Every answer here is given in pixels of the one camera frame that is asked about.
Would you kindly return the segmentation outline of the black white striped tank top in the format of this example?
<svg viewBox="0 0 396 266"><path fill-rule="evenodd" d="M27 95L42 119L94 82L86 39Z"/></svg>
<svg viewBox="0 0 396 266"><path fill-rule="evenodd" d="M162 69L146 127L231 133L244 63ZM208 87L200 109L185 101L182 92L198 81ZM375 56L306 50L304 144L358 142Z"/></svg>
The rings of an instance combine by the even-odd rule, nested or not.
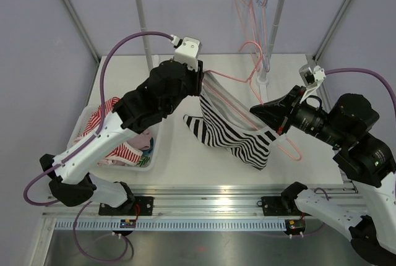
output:
<svg viewBox="0 0 396 266"><path fill-rule="evenodd" d="M224 148L255 169L267 166L279 135L251 114L211 73L206 73L199 96L201 115L184 115L183 121L202 144Z"/></svg>

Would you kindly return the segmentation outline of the blue tank top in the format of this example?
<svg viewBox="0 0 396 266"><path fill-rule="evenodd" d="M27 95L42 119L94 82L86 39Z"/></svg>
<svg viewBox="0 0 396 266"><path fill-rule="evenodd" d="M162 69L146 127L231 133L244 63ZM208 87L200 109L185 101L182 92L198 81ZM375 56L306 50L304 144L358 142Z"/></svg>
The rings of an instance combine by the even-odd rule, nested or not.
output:
<svg viewBox="0 0 396 266"><path fill-rule="evenodd" d="M151 138L148 149L142 150L142 155L148 157L153 152L154 144L155 144L154 138Z"/></svg>

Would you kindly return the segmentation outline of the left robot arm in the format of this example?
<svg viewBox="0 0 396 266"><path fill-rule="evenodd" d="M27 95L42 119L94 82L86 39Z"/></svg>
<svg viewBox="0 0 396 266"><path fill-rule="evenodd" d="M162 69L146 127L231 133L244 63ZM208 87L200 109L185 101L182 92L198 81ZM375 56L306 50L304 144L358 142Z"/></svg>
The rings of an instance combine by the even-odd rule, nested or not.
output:
<svg viewBox="0 0 396 266"><path fill-rule="evenodd" d="M49 182L53 197L67 207L92 201L109 205L120 215L129 214L135 197L128 185L97 178L90 170L117 146L161 123L184 98L200 95L203 76L202 61L197 62L196 70L173 59L163 61L104 115L98 133L84 137L60 155L43 155L42 167L54 168Z"/></svg>

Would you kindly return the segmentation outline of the green striped tank top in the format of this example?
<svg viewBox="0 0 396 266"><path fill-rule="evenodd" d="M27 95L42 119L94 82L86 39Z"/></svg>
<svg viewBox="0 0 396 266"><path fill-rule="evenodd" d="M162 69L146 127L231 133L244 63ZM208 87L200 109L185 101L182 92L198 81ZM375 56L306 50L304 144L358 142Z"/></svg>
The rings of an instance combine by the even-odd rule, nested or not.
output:
<svg viewBox="0 0 396 266"><path fill-rule="evenodd" d="M148 156L142 156L140 160L137 162L136 166L139 168L145 168L147 165L150 164L151 158Z"/></svg>

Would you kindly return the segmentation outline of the mauve pink tank top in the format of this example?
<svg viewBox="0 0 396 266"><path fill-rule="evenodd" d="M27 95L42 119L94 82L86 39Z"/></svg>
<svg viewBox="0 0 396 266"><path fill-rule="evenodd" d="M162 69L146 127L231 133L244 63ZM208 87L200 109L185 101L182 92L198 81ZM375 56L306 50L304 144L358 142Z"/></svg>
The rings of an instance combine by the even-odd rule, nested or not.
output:
<svg viewBox="0 0 396 266"><path fill-rule="evenodd" d="M151 146L152 133L149 129L144 130L141 134L129 139L127 143L135 149L147 150Z"/></svg>

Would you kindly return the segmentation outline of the red striped tank top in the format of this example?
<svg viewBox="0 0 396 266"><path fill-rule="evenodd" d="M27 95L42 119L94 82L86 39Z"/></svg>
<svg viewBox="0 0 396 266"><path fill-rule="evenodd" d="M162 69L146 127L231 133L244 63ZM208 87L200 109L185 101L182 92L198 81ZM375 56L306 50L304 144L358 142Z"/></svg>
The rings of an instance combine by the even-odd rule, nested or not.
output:
<svg viewBox="0 0 396 266"><path fill-rule="evenodd" d="M85 108L82 113L82 124L77 128L77 135L71 138L71 147L77 142L82 140L85 136L91 134L92 131L96 130L101 121L101 105L93 106L91 109ZM102 159L99 165L129 165L135 166L138 164L143 156L143 151L139 148L134 148L129 142L123 142L118 145L114 150Z"/></svg>

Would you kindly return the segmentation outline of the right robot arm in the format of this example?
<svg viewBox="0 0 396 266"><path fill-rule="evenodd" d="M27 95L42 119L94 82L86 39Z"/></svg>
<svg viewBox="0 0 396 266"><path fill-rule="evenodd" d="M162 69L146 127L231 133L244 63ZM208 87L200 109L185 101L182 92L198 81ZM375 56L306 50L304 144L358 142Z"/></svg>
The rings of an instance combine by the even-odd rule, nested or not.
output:
<svg viewBox="0 0 396 266"><path fill-rule="evenodd" d="M249 111L278 134L295 127L330 145L333 159L364 199L363 215L324 200L300 182L281 193L282 210L314 216L342 234L371 265L395 265L395 159L391 149L370 134L379 119L362 95L342 95L330 112L309 105L305 87L294 86L277 100Z"/></svg>

